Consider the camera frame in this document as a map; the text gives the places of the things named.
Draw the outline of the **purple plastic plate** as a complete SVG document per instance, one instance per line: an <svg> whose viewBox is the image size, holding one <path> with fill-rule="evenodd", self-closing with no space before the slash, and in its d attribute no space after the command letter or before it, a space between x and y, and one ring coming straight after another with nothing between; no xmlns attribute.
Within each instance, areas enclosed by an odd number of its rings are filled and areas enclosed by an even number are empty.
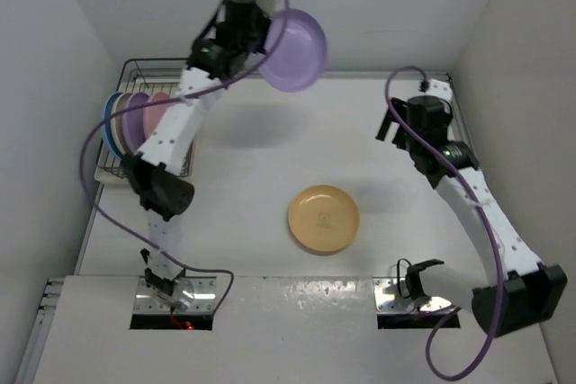
<svg viewBox="0 0 576 384"><path fill-rule="evenodd" d="M148 99L149 95L144 92L132 94L125 104L125 109L141 106ZM128 152L133 154L146 140L143 128L143 110L137 109L124 113L121 116L121 126Z"/></svg>
<svg viewBox="0 0 576 384"><path fill-rule="evenodd" d="M274 18L265 42L266 49L271 49L279 38L284 17L287 17L287 26L281 43L259 72L273 88L295 93L312 86L325 71L328 43L313 16L290 8Z"/></svg>

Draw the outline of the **pink plastic plate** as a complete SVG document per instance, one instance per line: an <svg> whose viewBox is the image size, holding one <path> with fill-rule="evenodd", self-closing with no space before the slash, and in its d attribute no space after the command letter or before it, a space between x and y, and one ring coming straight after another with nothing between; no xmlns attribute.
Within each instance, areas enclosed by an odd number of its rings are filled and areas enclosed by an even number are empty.
<svg viewBox="0 0 576 384"><path fill-rule="evenodd" d="M165 92L156 92L149 97L149 103L164 102L164 104L146 107L143 110L143 131L145 138L149 138L152 135L169 106L169 103L165 103L165 101L170 99L170 95Z"/></svg>

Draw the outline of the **cream plastic plate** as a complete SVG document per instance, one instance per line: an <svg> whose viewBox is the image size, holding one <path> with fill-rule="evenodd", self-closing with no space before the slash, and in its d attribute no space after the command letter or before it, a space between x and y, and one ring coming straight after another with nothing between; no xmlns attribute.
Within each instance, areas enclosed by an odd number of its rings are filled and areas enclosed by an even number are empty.
<svg viewBox="0 0 576 384"><path fill-rule="evenodd" d="M125 108L127 101L132 96L131 92L124 92L122 93L114 102L112 106L112 114L115 114L118 111L121 111ZM123 128L122 128L122 115L118 115L114 117L111 121L111 130L113 139L116 143L116 147L119 149L120 156L124 156L129 147L125 141L125 137L123 136Z"/></svg>

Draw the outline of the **blue plastic plate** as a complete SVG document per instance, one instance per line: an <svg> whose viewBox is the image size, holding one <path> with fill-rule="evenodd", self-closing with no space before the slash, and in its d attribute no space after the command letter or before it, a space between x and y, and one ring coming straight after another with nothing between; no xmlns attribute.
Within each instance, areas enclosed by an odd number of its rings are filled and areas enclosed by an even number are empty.
<svg viewBox="0 0 576 384"><path fill-rule="evenodd" d="M101 118L103 120L105 120L112 114L113 105L121 95L122 92L114 92L108 96L102 108ZM117 158L121 159L122 158L121 152L116 146L116 143L113 139L111 121L106 122L101 127L101 135L103 143L107 147L109 152L112 153Z"/></svg>

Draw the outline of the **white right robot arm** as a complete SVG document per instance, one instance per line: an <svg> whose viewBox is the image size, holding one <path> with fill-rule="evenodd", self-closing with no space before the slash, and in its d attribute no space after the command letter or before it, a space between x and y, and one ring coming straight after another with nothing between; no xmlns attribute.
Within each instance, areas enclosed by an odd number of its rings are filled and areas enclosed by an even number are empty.
<svg viewBox="0 0 576 384"><path fill-rule="evenodd" d="M567 285L558 265L547 265L521 239L491 194L478 159L462 141L451 140L450 103L423 95L390 99L376 135L385 140L398 124L393 144L409 153L416 170L456 215L481 259L486 277L467 280L450 275L445 262L428 259L409 266L401 292L424 299L428 289L448 289L449 299L472 312L489 331L499 311L496 336L549 320Z"/></svg>

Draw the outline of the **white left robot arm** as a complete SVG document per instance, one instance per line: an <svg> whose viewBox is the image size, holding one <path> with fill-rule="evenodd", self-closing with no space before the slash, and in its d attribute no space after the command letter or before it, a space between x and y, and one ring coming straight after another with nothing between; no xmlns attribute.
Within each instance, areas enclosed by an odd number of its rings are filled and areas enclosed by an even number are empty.
<svg viewBox="0 0 576 384"><path fill-rule="evenodd" d="M169 106L146 141L121 164L146 212L149 250L145 281L160 301L185 309L185 268L167 256L182 239L181 216L190 206L194 187L180 176L182 165L203 118L239 75L248 57L265 50L272 15L280 0L222 0L193 40L176 103Z"/></svg>

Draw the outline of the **yellow plastic plate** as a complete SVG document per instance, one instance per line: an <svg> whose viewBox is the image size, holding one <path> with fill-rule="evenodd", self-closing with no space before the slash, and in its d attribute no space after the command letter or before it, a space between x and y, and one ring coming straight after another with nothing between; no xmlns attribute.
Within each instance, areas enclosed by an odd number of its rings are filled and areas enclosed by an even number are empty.
<svg viewBox="0 0 576 384"><path fill-rule="evenodd" d="M321 255L332 255L350 246L360 225L360 213L353 198L326 184L299 192L288 208L287 219L295 240Z"/></svg>

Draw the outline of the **aluminium frame rail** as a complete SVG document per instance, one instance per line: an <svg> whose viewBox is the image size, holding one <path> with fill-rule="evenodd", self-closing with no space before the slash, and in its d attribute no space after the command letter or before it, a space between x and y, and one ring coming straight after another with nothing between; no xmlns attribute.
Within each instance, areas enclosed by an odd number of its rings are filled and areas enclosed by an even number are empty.
<svg viewBox="0 0 576 384"><path fill-rule="evenodd" d="M478 171L481 168L480 162L473 151L470 134L464 120L464 112L458 101L455 82L450 73L445 74L444 82L451 85L454 94L454 99L451 104L442 100L442 104L445 106L445 111L447 112L447 117L449 118L449 125L447 126L449 147L458 154L458 156L453 156L453 159L461 159L461 162L458 163L460 166L464 166L464 160L466 159L470 166Z"/></svg>

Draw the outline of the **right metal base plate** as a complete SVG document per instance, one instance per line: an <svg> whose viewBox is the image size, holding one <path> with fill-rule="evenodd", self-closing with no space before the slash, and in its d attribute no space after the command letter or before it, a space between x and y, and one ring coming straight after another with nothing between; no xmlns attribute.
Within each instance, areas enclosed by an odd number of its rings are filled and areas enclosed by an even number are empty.
<svg viewBox="0 0 576 384"><path fill-rule="evenodd" d="M437 314L454 308L448 300L440 297L411 299L403 277L373 278L373 296L380 315Z"/></svg>

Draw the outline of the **metal base plate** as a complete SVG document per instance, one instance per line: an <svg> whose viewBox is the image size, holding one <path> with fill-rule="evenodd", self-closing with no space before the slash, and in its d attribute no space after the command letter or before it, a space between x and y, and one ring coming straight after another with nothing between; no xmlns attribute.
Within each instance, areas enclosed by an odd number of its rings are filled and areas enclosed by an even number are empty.
<svg viewBox="0 0 576 384"><path fill-rule="evenodd" d="M454 308L448 300L440 297L411 299L403 277L373 278L373 296L380 315L437 314Z"/></svg>
<svg viewBox="0 0 576 384"><path fill-rule="evenodd" d="M167 295L139 278L133 303L133 313L167 315L169 309L179 315L212 313L216 298L215 277L183 277L175 281L173 293Z"/></svg>

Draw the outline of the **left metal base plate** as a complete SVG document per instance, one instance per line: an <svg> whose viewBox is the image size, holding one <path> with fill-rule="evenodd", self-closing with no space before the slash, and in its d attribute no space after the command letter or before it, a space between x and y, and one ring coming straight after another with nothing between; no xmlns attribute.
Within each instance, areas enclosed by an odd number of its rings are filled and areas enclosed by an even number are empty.
<svg viewBox="0 0 576 384"><path fill-rule="evenodd" d="M133 313L167 315L169 309L179 315L212 313L216 298L215 277L183 277L175 281L173 293L167 295L139 278L133 303Z"/></svg>

